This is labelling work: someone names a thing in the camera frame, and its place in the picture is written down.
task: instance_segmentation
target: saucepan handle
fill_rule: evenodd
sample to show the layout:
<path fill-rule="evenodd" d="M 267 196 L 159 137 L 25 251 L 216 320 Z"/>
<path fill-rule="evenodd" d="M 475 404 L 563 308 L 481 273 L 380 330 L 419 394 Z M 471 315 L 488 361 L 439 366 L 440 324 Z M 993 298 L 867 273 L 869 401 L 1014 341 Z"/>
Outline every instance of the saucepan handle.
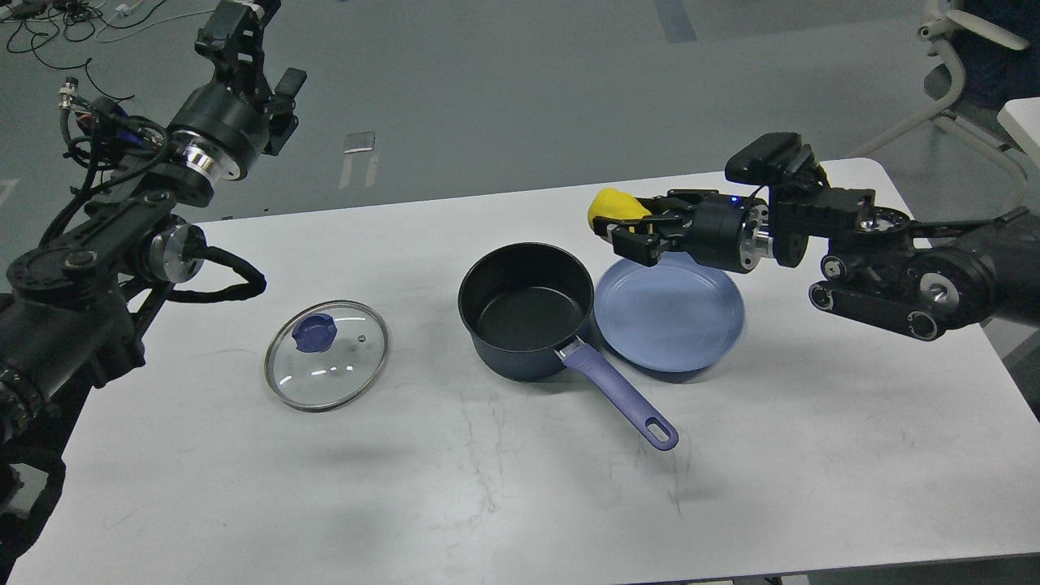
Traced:
<path fill-rule="evenodd" d="M 581 344 L 562 356 L 564 365 L 589 378 L 614 406 L 625 415 L 650 444 L 668 451 L 679 442 L 679 433 L 647 399 L 588 344 Z"/>

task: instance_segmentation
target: blue lid knob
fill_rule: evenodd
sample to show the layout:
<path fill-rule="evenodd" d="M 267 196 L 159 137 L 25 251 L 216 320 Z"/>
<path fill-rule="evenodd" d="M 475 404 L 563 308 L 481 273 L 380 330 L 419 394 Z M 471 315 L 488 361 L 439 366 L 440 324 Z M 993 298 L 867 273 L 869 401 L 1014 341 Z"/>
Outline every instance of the blue lid knob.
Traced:
<path fill-rule="evenodd" d="M 305 353 L 323 352 L 336 339 L 336 322 L 326 313 L 314 313 L 292 329 L 296 350 Z"/>

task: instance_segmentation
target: yellow sponge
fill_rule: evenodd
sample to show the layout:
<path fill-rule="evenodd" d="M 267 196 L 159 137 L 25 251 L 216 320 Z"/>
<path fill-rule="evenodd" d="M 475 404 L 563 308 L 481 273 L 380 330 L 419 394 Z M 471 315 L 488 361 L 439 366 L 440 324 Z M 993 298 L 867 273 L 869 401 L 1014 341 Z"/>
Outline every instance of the yellow sponge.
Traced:
<path fill-rule="evenodd" d="M 592 205 L 589 206 L 589 227 L 592 227 L 592 219 L 596 217 L 612 220 L 639 220 L 650 214 L 650 210 L 631 195 L 606 187 L 599 192 Z"/>

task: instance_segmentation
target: gray floor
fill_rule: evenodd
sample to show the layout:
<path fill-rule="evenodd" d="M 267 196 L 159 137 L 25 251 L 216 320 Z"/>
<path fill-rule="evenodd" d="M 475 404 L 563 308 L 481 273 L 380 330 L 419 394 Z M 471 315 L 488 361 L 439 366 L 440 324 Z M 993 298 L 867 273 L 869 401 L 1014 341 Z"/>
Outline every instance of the gray floor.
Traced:
<path fill-rule="evenodd" d="M 914 37 L 920 4 L 287 2 L 265 39 L 267 72 L 272 81 L 286 67 L 309 72 L 301 127 L 282 156 L 261 159 L 248 180 L 223 184 L 208 208 L 183 214 L 217 220 L 717 171 L 770 131 L 801 132 L 821 158 L 840 158 L 928 103 L 921 80 L 936 61 Z M 212 5 L 167 2 L 154 18 Z M 104 9 L 113 18 L 111 6 Z M 111 44 L 58 40 L 40 53 L 57 65 L 93 56 L 102 88 L 136 93 L 126 104 L 131 113 L 165 122 L 209 77 L 191 47 L 205 18 Z M 0 33 L 14 29 L 0 26 Z M 15 48 L 26 43 L 18 37 Z M 82 171 L 60 158 L 55 105 L 66 74 L 2 52 L 0 72 L 6 265 L 32 247 Z M 83 94 L 95 95 L 85 79 Z M 344 136 L 361 131 L 376 133 L 376 151 L 354 155 L 348 166 Z M 918 219 L 987 218 L 1009 206 L 1003 172 L 937 130 L 914 130 L 873 157 Z M 1028 204 L 1040 210 L 1036 185 Z M 994 336 L 1021 366 L 1037 355 L 1015 351 L 1029 334 Z M 961 575 L 973 580 L 963 582 L 1005 583 L 980 573 L 1003 570 L 993 566 L 965 565 Z M 1030 566 L 1032 577 L 1017 582 L 1040 582 Z M 942 582 L 927 581 L 928 568 L 901 570 L 858 571 L 859 581 L 813 576 L 813 583 L 918 582 L 910 574 Z"/>

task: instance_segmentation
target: white table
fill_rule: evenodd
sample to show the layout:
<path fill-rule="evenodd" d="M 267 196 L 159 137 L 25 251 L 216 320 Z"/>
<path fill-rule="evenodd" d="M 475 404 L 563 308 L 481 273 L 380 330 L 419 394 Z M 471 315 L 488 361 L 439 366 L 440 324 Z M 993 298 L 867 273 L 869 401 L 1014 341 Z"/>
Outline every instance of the white table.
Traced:
<path fill-rule="evenodd" d="M 1022 151 L 1040 167 L 1040 98 L 1009 100 L 996 115 Z"/>
<path fill-rule="evenodd" d="M 877 163 L 826 167 L 902 207 Z M 721 173 L 610 184 L 751 190 Z M 267 292 L 163 309 L 148 366 L 87 401 L 11 583 L 654 582 L 1040 552 L 1040 425 L 982 331 L 926 344 L 816 311 L 823 241 L 797 270 L 735 277 L 747 328 L 702 377 L 610 357 L 679 429 L 672 452 L 575 375 L 491 373 L 457 311 L 466 270 L 540 240 L 597 278 L 617 259 L 584 223 L 601 186 L 207 225 Z M 386 319 L 387 368 L 340 410 L 297 412 L 264 351 L 337 298 Z"/>

